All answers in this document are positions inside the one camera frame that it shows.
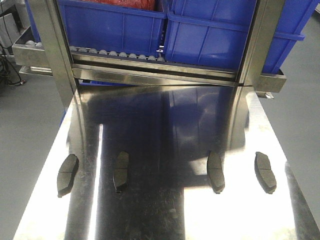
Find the stainless steel surface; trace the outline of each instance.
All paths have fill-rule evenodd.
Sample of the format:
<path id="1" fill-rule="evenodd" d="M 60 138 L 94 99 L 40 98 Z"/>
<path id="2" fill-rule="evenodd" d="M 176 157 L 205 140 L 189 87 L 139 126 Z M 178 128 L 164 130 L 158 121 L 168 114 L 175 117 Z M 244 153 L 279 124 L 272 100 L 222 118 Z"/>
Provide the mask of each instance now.
<path id="1" fill-rule="evenodd" d="M 73 64 L 72 71 L 77 79 L 94 80 L 129 85 L 190 85 L 212 84 L 235 86 L 234 81 L 206 79 L 173 74 L 154 73 L 149 71 L 127 70 L 102 66 Z"/>
<path id="2" fill-rule="evenodd" d="M 52 77 L 50 68 L 34 67 L 34 66 L 22 66 L 19 73 L 27 75 L 42 75 Z"/>
<path id="3" fill-rule="evenodd" d="M 175 73 L 182 76 L 197 75 L 206 76 L 205 78 L 225 79 L 234 81 L 235 73 L 230 69 L 219 69 L 173 62 L 156 62 L 141 59 L 123 59 L 115 56 L 101 56 L 84 52 L 72 52 L 74 63 L 85 65 L 98 65 L 114 68 L 136 68 L 137 70 L 152 71 L 157 73 Z"/>
<path id="4" fill-rule="evenodd" d="M 264 67 L 285 0 L 257 0 L 236 81 L 256 87 Z"/>
<path id="5" fill-rule="evenodd" d="M 231 112 L 241 115 L 232 126 L 240 137 L 228 137 Z M 130 155 L 128 186 L 117 194 L 121 151 Z M 208 185 L 210 151 L 223 159 L 221 194 Z M 256 178 L 256 152 L 268 155 L 273 194 Z M 79 170 L 71 194 L 58 198 L 69 154 Z M 252 87 L 80 87 L 14 240 L 320 239 L 286 162 Z"/>
<path id="6" fill-rule="evenodd" d="M 67 108 L 77 89 L 72 73 L 72 56 L 56 0 L 29 0 L 56 87 Z"/>
<path id="7" fill-rule="evenodd" d="M 29 40 L 34 40 L 30 27 L 24 31 L 12 46 L 16 64 L 50 68 L 45 50 L 42 47 L 25 45 Z"/>
<path id="8" fill-rule="evenodd" d="M 256 91 L 279 93 L 286 80 L 287 77 L 282 72 L 280 74 L 263 73 L 258 81 L 255 82 L 254 89 Z"/>

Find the metal frame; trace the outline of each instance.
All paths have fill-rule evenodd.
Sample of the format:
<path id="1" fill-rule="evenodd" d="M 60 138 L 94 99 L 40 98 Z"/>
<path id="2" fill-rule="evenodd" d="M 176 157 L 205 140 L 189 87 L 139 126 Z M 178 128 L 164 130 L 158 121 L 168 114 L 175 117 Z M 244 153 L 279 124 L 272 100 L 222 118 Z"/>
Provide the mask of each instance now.
<path id="1" fill-rule="evenodd" d="M 264 67 L 285 0 L 257 0 L 236 81 L 255 87 Z"/>
<path id="2" fill-rule="evenodd" d="M 68 108 L 77 84 L 72 72 L 73 60 L 58 2 L 56 0 L 29 0 L 29 4 L 62 104 Z"/>
<path id="3" fill-rule="evenodd" d="M 77 89 L 77 79 L 144 86 L 190 84 L 253 86 L 256 91 L 279 92 L 286 77 L 282 74 L 261 75 L 261 72 L 284 3 L 285 0 L 257 0 L 238 73 L 228 69 L 151 63 L 138 59 L 123 60 L 117 57 L 71 52 L 57 0 L 29 0 L 45 51 L 20 44 L 14 46 L 14 51 L 18 52 L 16 57 L 18 64 L 29 62 L 28 66 L 31 67 L 51 68 L 62 103 L 66 108 Z M 31 68 L 24 70 L 27 73 L 33 71 Z M 39 74 L 42 71 L 36 68 L 35 72 Z"/>

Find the stainless steel table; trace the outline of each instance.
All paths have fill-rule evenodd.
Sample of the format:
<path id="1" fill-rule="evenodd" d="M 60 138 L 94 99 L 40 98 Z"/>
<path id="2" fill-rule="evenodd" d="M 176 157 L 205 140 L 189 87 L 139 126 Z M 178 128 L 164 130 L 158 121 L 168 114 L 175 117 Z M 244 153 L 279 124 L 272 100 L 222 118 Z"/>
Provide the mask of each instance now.
<path id="1" fill-rule="evenodd" d="M 129 153 L 128 185 L 113 172 Z M 210 152 L 225 188 L 214 193 Z M 255 173 L 268 155 L 276 190 Z M 57 174 L 79 159 L 71 194 Z M 304 240 L 319 229 L 252 87 L 80 87 L 61 124 L 14 240 Z"/>

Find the blue plastic bin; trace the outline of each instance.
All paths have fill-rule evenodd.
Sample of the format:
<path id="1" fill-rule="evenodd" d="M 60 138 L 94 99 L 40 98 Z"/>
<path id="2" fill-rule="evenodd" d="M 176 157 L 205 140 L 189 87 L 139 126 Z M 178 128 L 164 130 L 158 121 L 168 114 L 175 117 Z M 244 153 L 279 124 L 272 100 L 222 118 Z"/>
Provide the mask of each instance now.
<path id="1" fill-rule="evenodd" d="M 249 25 L 255 0 L 173 0 L 175 15 L 230 24 Z"/>
<path id="2" fill-rule="evenodd" d="M 286 0 L 276 32 L 300 34 L 319 0 Z M 249 25 L 255 0 L 172 0 L 175 15 Z"/>
<path id="3" fill-rule="evenodd" d="M 36 43 L 38 43 L 38 42 L 41 41 L 40 40 L 40 35 L 39 35 L 38 30 L 37 30 L 34 17 L 32 16 L 32 12 L 31 12 L 31 8 L 30 8 L 30 5 L 28 3 L 28 0 L 25 0 L 25 7 L 26 7 L 26 11 L 27 11 L 28 16 L 29 16 L 30 26 L 31 26 L 31 31 L 32 31 L 32 34 L 33 34 L 34 41 Z"/>
<path id="4" fill-rule="evenodd" d="M 79 0 L 58 2 L 70 45 L 157 56 L 167 18 L 162 0 L 159 11 Z M 39 35 L 34 21 L 31 24 L 33 34 Z"/>
<path id="5" fill-rule="evenodd" d="M 165 59 L 237 70 L 248 36 L 249 26 L 201 20 L 168 12 L 164 42 Z M 276 32 L 263 72 L 276 74 L 296 41 L 304 35 Z"/>

